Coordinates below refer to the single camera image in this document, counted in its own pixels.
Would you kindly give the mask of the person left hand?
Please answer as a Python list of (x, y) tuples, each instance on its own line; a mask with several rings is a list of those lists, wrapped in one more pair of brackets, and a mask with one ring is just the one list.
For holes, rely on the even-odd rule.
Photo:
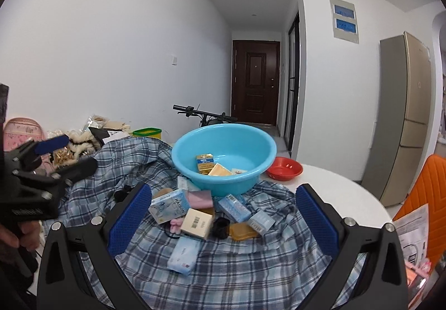
[(12, 263), (14, 261), (12, 249), (25, 247), (29, 252), (37, 250), (40, 245), (41, 225), (39, 221), (24, 222), (19, 224), (22, 235), (18, 237), (10, 229), (1, 226), (1, 262)]

